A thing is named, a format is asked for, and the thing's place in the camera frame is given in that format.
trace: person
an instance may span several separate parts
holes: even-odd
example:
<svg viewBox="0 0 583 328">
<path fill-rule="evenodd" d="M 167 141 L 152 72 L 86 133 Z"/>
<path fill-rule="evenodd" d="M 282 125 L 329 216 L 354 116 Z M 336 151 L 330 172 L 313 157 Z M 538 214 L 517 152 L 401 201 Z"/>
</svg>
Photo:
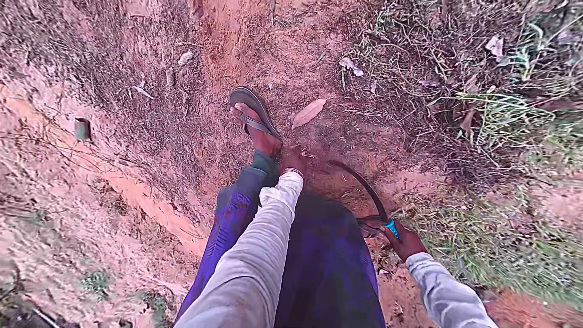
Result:
<svg viewBox="0 0 583 328">
<path fill-rule="evenodd" d="M 259 97 L 231 93 L 231 113 L 255 153 L 219 192 L 196 279 L 175 321 L 185 327 L 386 327 L 370 253 L 354 215 L 307 191 L 305 158 L 275 158 L 282 139 Z M 496 327 L 476 293 L 455 281 L 399 222 L 381 227 L 442 328 Z"/>
</svg>

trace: hand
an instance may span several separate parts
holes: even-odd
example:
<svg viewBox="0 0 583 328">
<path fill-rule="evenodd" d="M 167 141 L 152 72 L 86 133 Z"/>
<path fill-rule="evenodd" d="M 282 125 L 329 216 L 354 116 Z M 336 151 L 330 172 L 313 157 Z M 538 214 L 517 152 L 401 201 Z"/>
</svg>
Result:
<svg viewBox="0 0 583 328">
<path fill-rule="evenodd" d="M 308 166 L 308 157 L 301 154 L 301 147 L 295 147 L 284 151 L 283 160 L 279 163 L 279 174 L 287 168 L 294 168 L 305 174 Z"/>
<path fill-rule="evenodd" d="M 395 220 L 395 228 L 399 232 L 400 239 L 397 239 L 393 232 L 383 225 L 380 226 L 379 230 L 389 239 L 393 249 L 401 260 L 405 261 L 413 254 L 427 253 L 427 249 L 423 246 L 416 232 L 408 230 L 397 220 Z"/>
</svg>

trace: sandal strap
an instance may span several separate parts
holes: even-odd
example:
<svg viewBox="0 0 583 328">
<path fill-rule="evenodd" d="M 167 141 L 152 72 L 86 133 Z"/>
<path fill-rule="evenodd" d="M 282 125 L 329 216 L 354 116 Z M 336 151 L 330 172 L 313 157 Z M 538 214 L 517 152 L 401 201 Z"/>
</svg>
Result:
<svg viewBox="0 0 583 328">
<path fill-rule="evenodd" d="M 260 131 L 263 131 L 263 132 L 267 132 L 270 135 L 273 135 L 273 133 L 271 133 L 271 131 L 267 128 L 267 126 L 265 126 L 265 124 L 263 124 L 263 122 L 254 120 L 253 118 L 248 117 L 245 114 L 241 114 L 241 122 L 244 125 L 248 125 L 248 126 L 250 126 L 252 128 L 256 128 L 257 130 L 260 130 Z"/>
</svg>

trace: ground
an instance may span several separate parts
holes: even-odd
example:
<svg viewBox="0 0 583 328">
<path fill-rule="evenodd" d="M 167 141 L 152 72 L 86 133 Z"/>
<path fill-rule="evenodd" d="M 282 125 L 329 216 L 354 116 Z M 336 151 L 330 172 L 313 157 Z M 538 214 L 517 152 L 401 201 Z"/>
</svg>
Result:
<svg viewBox="0 0 583 328">
<path fill-rule="evenodd" d="M 307 187 L 357 217 L 376 214 L 372 201 L 326 160 L 361 172 L 388 210 L 407 208 L 411 195 L 442 197 L 459 175 L 422 155 L 399 121 L 355 115 L 374 95 L 342 87 L 356 82 L 345 81 L 338 60 L 357 31 L 372 28 L 368 13 L 386 6 L 1 2 L 2 300 L 24 302 L 23 313 L 41 309 L 62 325 L 169 325 L 194 280 L 216 194 L 251 160 L 251 140 L 229 113 L 237 85 L 263 97 L 287 146 L 315 155 Z M 192 58 L 179 64 L 187 52 Z M 292 130 L 293 116 L 323 98 L 317 118 Z M 80 117 L 90 121 L 91 142 L 73 136 Z M 580 186 L 536 195 L 549 217 L 580 226 Z M 368 244 L 383 270 L 377 278 L 387 324 L 435 327 L 404 265 L 383 240 Z M 567 305 L 489 292 L 483 298 L 500 327 L 583 326 Z"/>
</svg>

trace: leg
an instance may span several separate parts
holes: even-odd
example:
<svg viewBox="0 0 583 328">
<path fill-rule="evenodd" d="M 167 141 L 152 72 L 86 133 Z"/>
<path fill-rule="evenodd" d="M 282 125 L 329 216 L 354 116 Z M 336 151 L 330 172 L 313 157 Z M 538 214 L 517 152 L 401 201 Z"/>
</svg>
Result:
<svg viewBox="0 0 583 328">
<path fill-rule="evenodd" d="M 240 119 L 242 112 L 260 120 L 256 112 L 242 105 L 239 106 L 240 110 L 231 109 L 236 120 Z M 241 171 L 234 185 L 221 190 L 217 195 L 215 222 L 196 279 L 178 310 L 175 322 L 200 296 L 221 256 L 233 247 L 257 213 L 261 188 L 273 187 L 278 182 L 278 167 L 273 158 L 281 151 L 281 141 L 252 127 L 248 127 L 248 130 L 256 148 L 253 163 Z"/>
<path fill-rule="evenodd" d="M 354 215 L 303 193 L 291 225 L 275 327 L 384 327 L 373 261 Z"/>
</svg>

